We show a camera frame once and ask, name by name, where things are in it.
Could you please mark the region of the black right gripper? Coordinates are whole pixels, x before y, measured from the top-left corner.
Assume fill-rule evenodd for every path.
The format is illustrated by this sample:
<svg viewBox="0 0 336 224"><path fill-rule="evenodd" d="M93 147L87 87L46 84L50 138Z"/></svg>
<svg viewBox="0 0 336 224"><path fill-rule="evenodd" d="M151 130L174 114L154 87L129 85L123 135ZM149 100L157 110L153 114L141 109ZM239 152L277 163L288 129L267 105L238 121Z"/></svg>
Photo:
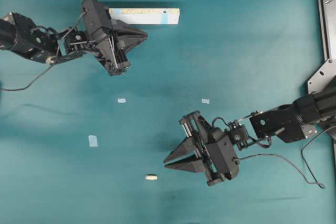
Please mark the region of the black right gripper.
<svg viewBox="0 0 336 224"><path fill-rule="evenodd" d="M194 152L194 154L179 161L166 164L164 167L185 172L204 173L208 186L214 186L227 180L223 174L216 170L205 146L207 143L207 134L215 126L210 125L198 110L183 116L179 123L185 131L186 138L165 158L163 163L180 158L190 152Z"/></svg>

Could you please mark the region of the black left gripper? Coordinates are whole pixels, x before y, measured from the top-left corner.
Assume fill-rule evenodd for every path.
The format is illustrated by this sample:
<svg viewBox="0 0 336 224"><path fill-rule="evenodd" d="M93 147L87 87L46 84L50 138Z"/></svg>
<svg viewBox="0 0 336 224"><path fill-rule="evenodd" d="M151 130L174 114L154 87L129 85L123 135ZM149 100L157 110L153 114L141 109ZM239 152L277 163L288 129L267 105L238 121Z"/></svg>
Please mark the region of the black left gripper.
<svg viewBox="0 0 336 224"><path fill-rule="evenodd" d="M117 44L112 35L97 42L86 32L74 30L65 39L66 54L72 59L92 53L110 76L125 74L130 67L125 54L147 40L148 34L119 19L111 20L110 34L116 34Z"/></svg>

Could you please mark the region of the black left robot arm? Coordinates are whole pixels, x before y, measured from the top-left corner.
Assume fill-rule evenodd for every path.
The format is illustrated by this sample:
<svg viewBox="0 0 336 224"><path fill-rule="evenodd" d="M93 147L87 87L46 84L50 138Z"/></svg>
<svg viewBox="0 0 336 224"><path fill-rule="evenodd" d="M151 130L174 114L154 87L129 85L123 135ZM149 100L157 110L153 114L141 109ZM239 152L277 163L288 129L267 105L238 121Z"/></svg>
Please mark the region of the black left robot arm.
<svg viewBox="0 0 336 224"><path fill-rule="evenodd" d="M92 53L110 76L126 73L127 53L147 40L147 33L113 19L107 37L97 41L87 31L68 27L61 32L37 26L30 18L9 13L1 19L1 49L27 60L56 65Z"/></svg>

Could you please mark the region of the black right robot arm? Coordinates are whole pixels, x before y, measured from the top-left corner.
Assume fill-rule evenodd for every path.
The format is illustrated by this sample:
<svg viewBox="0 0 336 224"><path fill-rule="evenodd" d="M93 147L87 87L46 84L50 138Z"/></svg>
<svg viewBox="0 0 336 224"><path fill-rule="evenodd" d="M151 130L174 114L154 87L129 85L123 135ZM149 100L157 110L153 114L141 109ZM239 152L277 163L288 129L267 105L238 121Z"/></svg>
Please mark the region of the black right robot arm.
<svg viewBox="0 0 336 224"><path fill-rule="evenodd" d="M334 129L330 124L335 121L335 79L320 92L266 112L256 111L248 119L257 138L252 138L238 120L221 130L214 122L208 123L198 110L183 116L179 123L186 137L164 160L165 168L204 173L207 184L213 186L238 175L241 159L235 147L243 150L257 144L269 148L273 136L285 143L303 140L314 134L314 125L320 123Z"/></svg>

